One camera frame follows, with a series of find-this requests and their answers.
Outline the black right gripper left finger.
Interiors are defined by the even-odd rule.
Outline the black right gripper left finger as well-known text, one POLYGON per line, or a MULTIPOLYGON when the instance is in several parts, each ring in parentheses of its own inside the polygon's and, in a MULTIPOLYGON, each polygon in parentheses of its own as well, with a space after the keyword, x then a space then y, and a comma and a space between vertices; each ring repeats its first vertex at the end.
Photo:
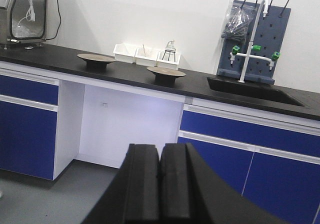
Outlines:
POLYGON ((124 161, 84 224, 156 224, 159 156, 152 144, 130 144, 124 161))

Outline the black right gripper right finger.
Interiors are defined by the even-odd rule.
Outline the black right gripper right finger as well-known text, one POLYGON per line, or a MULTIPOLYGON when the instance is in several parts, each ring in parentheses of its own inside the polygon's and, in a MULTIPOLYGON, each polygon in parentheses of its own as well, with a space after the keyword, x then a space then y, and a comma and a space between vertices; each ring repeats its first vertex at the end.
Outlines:
POLYGON ((284 224, 241 196, 191 143, 167 143, 160 160, 163 224, 284 224))

